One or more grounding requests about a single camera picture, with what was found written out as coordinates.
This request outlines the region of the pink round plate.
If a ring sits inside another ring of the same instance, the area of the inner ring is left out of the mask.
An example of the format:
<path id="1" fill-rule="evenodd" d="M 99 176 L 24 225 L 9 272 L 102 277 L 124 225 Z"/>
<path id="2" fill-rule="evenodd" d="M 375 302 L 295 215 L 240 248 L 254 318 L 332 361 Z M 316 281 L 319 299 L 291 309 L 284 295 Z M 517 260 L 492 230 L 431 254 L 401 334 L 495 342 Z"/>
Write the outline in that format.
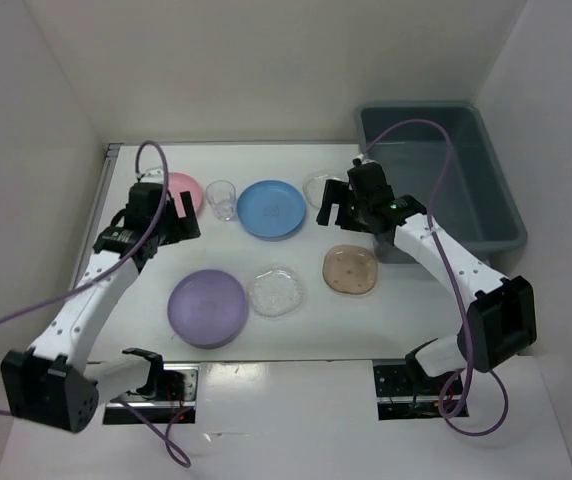
<path id="1" fill-rule="evenodd" d="M 168 190 L 174 200 L 179 218 L 184 218 L 186 216 L 185 208 L 181 199 L 181 194 L 183 192 L 188 192 L 190 194 L 193 210 L 195 213 L 199 212 L 203 199 L 203 191 L 193 177 L 183 173 L 170 172 Z"/>

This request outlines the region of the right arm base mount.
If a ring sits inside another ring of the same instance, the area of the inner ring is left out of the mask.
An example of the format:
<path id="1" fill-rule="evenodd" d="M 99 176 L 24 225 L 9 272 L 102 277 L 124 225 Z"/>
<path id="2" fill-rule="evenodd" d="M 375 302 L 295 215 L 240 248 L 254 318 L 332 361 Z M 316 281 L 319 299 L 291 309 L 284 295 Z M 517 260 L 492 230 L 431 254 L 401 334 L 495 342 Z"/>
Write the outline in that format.
<path id="1" fill-rule="evenodd" d="M 414 382 L 402 360 L 374 361 L 372 367 L 380 421 L 441 417 L 438 398 L 451 372 Z"/>

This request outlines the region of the blue round plate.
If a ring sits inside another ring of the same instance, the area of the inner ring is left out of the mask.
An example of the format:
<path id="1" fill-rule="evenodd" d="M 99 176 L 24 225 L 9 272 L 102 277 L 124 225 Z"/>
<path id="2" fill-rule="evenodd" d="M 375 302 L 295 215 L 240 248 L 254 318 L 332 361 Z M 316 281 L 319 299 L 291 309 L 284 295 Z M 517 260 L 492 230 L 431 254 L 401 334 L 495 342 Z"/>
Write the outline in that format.
<path id="1" fill-rule="evenodd" d="M 237 200 L 237 217 L 259 238 L 276 240 L 294 233 L 307 212 L 302 194 L 280 180 L 262 180 L 247 187 Z"/>

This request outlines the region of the clear small glass dish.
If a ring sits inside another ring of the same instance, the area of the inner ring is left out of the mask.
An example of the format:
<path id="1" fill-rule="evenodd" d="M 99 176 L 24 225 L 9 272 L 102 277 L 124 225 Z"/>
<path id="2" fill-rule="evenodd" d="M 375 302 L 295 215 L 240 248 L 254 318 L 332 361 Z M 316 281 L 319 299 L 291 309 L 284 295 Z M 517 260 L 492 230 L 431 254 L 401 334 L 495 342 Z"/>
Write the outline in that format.
<path id="1" fill-rule="evenodd" d="M 302 182 L 302 191 L 306 201 L 315 209 L 320 209 L 327 180 L 346 182 L 345 173 L 333 170 L 319 170 L 308 174 Z"/>

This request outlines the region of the purple round plate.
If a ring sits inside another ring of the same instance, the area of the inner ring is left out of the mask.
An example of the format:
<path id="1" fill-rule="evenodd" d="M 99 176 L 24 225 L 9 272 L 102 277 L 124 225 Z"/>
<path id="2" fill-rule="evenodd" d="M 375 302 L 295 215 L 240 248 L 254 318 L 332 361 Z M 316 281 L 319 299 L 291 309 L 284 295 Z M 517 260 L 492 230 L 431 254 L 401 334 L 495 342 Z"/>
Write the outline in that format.
<path id="1" fill-rule="evenodd" d="M 182 279 L 167 303 L 173 332 L 199 349 L 216 349 L 232 342 L 248 318 L 242 284 L 222 270 L 199 270 Z"/>

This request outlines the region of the brown translucent square plate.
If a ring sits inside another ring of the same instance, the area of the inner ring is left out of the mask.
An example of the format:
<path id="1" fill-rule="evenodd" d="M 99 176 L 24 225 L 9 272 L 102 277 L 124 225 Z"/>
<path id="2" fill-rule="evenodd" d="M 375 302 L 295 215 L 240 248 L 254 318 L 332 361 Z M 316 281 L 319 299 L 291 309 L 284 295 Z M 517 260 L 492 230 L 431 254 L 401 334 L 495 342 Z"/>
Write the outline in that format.
<path id="1" fill-rule="evenodd" d="M 324 256 L 322 278 L 337 293 L 365 295 L 376 286 L 378 262 L 366 248 L 337 245 Z"/>

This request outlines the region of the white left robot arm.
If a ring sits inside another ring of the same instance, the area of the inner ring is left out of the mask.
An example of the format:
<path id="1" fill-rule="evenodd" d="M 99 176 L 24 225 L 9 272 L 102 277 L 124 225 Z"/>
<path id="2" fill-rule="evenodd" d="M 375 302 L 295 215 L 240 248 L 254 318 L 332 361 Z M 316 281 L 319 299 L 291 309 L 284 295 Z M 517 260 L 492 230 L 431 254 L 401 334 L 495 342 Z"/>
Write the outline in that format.
<path id="1" fill-rule="evenodd" d="M 114 307 L 158 249 L 199 235 L 189 192 L 175 200 L 158 183 L 134 184 L 126 206 L 95 241 L 81 293 L 65 301 L 26 351 L 3 358 L 11 415 L 78 433 L 100 405 L 127 392 L 146 400 L 160 396 L 172 377 L 160 354 L 126 348 L 93 370 L 88 358 Z"/>

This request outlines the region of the clear plastic cup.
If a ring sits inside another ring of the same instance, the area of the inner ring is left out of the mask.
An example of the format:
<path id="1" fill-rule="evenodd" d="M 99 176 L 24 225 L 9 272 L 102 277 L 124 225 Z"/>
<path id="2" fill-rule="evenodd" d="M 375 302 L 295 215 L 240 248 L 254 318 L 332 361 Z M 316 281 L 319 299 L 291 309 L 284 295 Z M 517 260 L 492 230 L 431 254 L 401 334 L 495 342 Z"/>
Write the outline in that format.
<path id="1" fill-rule="evenodd" d="M 210 183 L 205 190 L 206 200 L 220 221 L 230 221 L 236 217 L 237 195 L 235 186 L 227 180 Z"/>

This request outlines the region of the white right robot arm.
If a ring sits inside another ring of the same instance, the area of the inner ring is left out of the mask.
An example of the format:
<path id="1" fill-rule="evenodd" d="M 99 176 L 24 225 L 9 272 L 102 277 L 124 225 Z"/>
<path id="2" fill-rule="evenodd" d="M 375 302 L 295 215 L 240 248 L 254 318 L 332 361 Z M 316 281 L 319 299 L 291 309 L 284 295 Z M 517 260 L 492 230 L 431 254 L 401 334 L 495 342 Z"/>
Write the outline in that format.
<path id="1" fill-rule="evenodd" d="M 488 373 L 536 341 L 532 285 L 484 264 L 414 197 L 395 196 L 379 164 L 357 163 L 347 180 L 326 181 L 316 221 L 380 237 L 455 297 L 463 316 L 459 332 L 429 341 L 405 358 L 405 382 L 412 391 L 426 393 L 441 375 L 456 370 Z"/>

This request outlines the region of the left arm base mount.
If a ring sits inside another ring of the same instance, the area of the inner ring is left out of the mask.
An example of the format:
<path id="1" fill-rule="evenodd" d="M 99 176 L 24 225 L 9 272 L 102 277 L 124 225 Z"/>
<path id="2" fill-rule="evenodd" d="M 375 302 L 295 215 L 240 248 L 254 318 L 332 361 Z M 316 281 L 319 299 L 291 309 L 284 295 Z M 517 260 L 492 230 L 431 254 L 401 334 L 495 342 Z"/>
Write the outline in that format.
<path id="1" fill-rule="evenodd" d="M 200 365 L 166 362 L 164 369 L 162 386 L 154 395 L 142 396 L 137 390 L 130 390 L 122 394 L 120 399 L 155 426 L 166 425 L 181 408 L 187 409 L 187 412 L 180 416 L 178 422 L 193 424 Z"/>

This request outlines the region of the clear textured glass plate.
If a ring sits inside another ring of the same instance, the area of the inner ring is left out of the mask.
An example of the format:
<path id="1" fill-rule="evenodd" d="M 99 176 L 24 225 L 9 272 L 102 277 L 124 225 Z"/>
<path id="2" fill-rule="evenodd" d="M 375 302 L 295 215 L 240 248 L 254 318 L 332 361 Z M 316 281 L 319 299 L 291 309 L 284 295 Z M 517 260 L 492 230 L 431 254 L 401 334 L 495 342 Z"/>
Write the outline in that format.
<path id="1" fill-rule="evenodd" d="M 301 276 L 284 265 L 270 265 L 258 270 L 246 284 L 252 310 L 259 316 L 276 320 L 293 314 L 307 299 Z"/>

